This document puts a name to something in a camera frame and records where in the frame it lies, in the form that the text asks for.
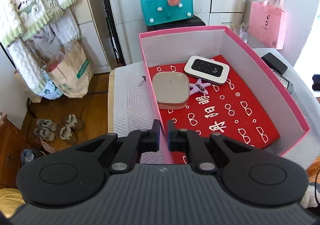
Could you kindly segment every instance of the brown slipper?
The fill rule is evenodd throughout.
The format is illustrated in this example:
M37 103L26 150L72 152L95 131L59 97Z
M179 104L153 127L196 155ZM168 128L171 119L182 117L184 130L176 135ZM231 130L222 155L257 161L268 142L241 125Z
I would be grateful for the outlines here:
M76 143L78 143L78 137L70 127L62 126L62 125L58 126L57 135L62 140L64 140L65 142L71 145L75 145Z
M82 130L84 128L84 123L75 114L69 114L62 116L61 124L66 125L75 130Z

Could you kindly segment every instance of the teal felt bag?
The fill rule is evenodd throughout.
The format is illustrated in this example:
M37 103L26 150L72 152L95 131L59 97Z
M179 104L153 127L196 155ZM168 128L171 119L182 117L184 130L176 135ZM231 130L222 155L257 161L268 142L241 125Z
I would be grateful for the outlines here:
M193 16L192 0L140 0L148 26L169 23Z

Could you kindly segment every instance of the yellow cloth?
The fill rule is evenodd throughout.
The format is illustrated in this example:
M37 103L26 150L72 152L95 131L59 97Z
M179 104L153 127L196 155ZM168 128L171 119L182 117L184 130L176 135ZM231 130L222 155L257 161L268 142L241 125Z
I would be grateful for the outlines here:
M16 210L25 204L22 195L18 189L4 188L0 190L0 212L9 219Z

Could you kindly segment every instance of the fuzzy slipper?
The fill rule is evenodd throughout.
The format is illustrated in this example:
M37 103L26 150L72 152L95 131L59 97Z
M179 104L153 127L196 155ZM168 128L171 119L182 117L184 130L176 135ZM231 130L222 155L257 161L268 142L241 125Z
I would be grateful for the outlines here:
M76 143L78 143L78 137L70 127L66 125L59 126L57 129L57 132L58 132L58 136L65 142L71 145L75 145Z
M37 120L37 125L39 128L48 128L50 129L51 131L56 131L57 130L57 123L54 122L53 120L51 119L44 119L44 118L40 118Z
M52 132L49 128L36 128L34 130L34 134L40 138L40 139L43 139L43 140L47 140L49 142L52 142L55 137L56 137L56 134L54 132Z
M84 123L75 114L65 115L61 118L61 124L66 125L75 130L82 130L84 128Z

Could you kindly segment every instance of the pink box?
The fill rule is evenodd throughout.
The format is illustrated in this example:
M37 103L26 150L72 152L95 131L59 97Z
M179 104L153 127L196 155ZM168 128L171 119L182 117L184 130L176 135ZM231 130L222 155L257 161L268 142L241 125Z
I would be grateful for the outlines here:
M277 128L280 138L269 148L285 154L310 127L293 98L264 61L226 26L193 26L140 34L140 44L154 118L160 111L148 67L187 62L192 55L211 58L221 54L246 82ZM160 140L164 145L165 133ZM165 150L170 163L170 153Z

